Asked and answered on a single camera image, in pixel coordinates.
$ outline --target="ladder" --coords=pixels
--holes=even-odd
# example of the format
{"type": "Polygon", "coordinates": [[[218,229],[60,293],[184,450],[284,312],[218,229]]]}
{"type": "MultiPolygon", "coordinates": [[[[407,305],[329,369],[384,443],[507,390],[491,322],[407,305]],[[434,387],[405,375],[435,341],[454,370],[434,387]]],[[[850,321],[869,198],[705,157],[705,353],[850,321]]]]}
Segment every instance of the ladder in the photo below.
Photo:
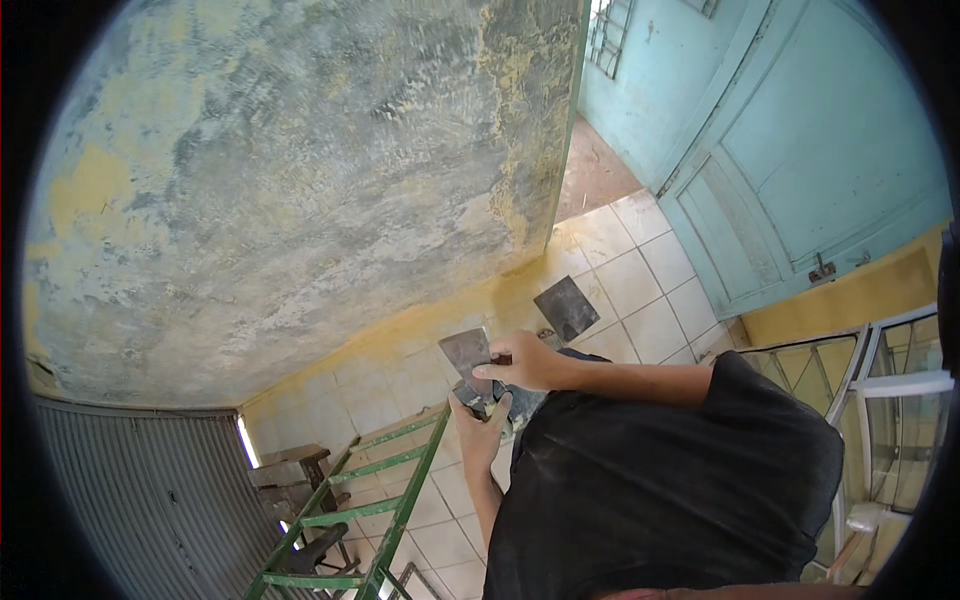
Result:
{"type": "Polygon", "coordinates": [[[290,524],[287,533],[270,554],[270,557],[267,558],[267,562],[257,573],[253,583],[247,588],[244,598],[246,600],[258,600],[267,590],[267,587],[273,587],[283,598],[290,597],[286,588],[319,588],[357,589],[355,600],[375,600],[378,598],[384,581],[389,581],[401,597],[411,600],[403,585],[390,572],[390,563],[394,559],[396,548],[400,544],[400,538],[406,530],[407,520],[414,510],[414,504],[420,495],[420,488],[422,488],[423,481],[430,470],[430,464],[437,453],[440,438],[443,436],[446,422],[449,420],[450,406],[446,403],[444,405],[443,410],[436,411],[423,419],[400,426],[371,440],[361,442],[360,436],[353,438],[334,463],[330,473],[303,506],[303,510],[297,515],[297,520],[290,524]],[[433,425],[433,432],[426,444],[346,473],[340,472],[351,454],[405,436],[431,424],[433,425]],[[335,513],[324,513],[320,510],[321,501],[330,492],[332,486],[412,460],[418,460],[418,463],[406,490],[403,491],[403,495],[335,513]],[[390,526],[387,528],[383,541],[380,542],[380,547],[377,548],[366,573],[319,575],[282,573],[274,570],[287,554],[294,551],[293,544],[304,527],[329,527],[338,523],[347,523],[361,516],[378,515],[388,511],[394,511],[394,518],[390,521],[390,526]]]}

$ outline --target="turquoise door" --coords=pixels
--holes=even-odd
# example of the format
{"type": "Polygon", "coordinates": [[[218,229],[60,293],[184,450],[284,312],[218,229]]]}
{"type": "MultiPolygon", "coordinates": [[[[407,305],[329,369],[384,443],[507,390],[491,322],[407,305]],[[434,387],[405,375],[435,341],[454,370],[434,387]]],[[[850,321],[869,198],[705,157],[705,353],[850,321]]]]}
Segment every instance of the turquoise door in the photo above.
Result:
{"type": "Polygon", "coordinates": [[[775,5],[660,201],[720,318],[950,214],[924,108],[870,18],[843,0],[775,5]]]}

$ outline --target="putty knife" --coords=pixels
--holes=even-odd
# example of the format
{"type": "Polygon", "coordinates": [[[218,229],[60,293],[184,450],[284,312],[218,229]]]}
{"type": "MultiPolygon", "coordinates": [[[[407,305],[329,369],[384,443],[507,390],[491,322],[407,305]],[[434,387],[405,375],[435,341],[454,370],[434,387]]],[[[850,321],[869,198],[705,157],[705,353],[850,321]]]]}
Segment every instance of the putty knife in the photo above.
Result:
{"type": "Polygon", "coordinates": [[[487,331],[477,327],[443,338],[440,349],[444,351],[447,360],[464,378],[464,382],[480,396],[484,405],[493,402],[493,382],[489,379],[477,379],[473,376],[473,368],[478,365],[490,364],[490,343],[487,341],[487,331]]]}

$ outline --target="corrugated metal shutter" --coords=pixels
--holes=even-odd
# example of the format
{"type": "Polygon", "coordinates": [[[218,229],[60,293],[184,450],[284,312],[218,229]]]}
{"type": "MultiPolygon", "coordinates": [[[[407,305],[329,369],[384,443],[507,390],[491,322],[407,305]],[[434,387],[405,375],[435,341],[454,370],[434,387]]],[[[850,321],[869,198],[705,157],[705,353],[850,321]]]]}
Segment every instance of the corrugated metal shutter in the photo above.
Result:
{"type": "Polygon", "coordinates": [[[67,502],[130,598],[243,597],[280,531],[247,479],[233,411],[37,404],[67,502]]]}

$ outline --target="forearm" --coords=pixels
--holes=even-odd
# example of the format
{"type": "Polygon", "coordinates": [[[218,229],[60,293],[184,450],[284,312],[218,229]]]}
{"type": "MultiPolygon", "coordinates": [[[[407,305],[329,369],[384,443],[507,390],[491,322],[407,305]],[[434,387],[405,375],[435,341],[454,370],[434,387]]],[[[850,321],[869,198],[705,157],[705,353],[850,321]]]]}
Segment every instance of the forearm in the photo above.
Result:
{"type": "Polygon", "coordinates": [[[503,502],[503,492],[493,481],[493,475],[489,467],[468,468],[466,465],[464,467],[470,499],[473,500],[473,507],[477,511],[477,519],[480,521],[483,543],[490,550],[493,522],[496,521],[496,513],[500,510],[500,504],[503,502]]]}
{"type": "Polygon", "coordinates": [[[707,398],[713,367],[618,365],[573,359],[567,373],[562,389],[695,408],[707,398]]]}

